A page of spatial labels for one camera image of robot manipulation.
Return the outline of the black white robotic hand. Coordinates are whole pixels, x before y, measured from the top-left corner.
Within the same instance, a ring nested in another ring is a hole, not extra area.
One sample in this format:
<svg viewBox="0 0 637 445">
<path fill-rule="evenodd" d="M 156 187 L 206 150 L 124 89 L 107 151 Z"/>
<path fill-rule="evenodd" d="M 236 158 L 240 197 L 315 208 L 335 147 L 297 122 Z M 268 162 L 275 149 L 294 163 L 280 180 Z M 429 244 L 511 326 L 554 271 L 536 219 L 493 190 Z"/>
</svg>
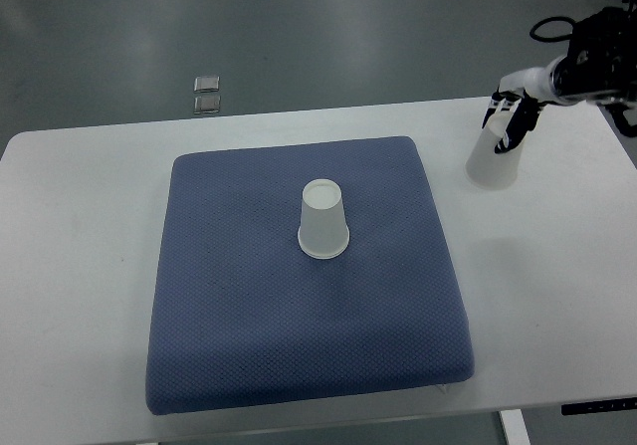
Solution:
<svg viewBox="0 0 637 445">
<path fill-rule="evenodd" d="M 492 94 L 482 127 L 496 112 L 512 112 L 496 146 L 495 154 L 516 149 L 526 134 L 533 131 L 546 105 L 556 105 L 558 96 L 550 67 L 533 67 L 502 77 Z"/>
</svg>

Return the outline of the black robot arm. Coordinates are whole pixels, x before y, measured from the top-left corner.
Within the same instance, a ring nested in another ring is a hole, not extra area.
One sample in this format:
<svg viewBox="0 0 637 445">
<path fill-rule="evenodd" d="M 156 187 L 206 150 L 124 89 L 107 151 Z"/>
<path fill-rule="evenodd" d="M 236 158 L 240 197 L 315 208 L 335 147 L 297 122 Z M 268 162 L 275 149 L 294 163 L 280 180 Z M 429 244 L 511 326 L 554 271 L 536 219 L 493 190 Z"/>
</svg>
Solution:
<svg viewBox="0 0 637 445">
<path fill-rule="evenodd" d="M 619 132 L 634 138 L 625 113 L 636 109 L 636 12 L 606 7 L 576 23 L 552 80 L 560 99 L 604 106 Z"/>
</svg>

